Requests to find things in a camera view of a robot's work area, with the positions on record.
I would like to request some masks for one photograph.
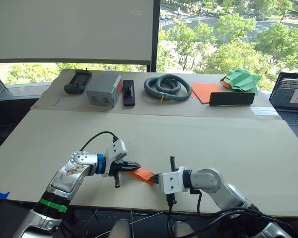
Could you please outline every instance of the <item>blue tape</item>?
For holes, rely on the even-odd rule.
[[[8,196],[9,196],[9,193],[10,193],[10,192],[7,192],[7,193],[2,193],[2,192],[0,192],[0,199],[7,199]]]
[[[101,174],[103,163],[104,163],[104,155],[103,154],[97,154],[98,156],[98,169],[96,171],[96,174]]]

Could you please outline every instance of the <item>green tape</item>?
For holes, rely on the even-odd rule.
[[[54,202],[50,202],[50,201],[45,200],[43,198],[41,198],[39,202],[42,203],[42,204],[44,204],[44,205],[46,205],[46,206],[52,207],[54,209],[57,209],[59,212],[65,213],[66,210],[67,210],[67,207],[66,206],[59,205],[59,204],[56,204]]]

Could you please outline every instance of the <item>laptop screen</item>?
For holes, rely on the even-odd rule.
[[[280,73],[269,101],[275,109],[298,111],[298,73]]]

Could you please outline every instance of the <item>gray box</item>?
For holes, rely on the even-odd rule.
[[[120,75],[104,74],[91,81],[87,88],[87,96],[93,105],[114,107],[122,88]]]

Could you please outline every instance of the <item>blue ring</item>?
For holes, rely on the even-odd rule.
[[[103,154],[97,154],[98,156],[98,169],[96,174],[101,174],[102,168],[103,168],[103,162],[104,162],[104,155]]]

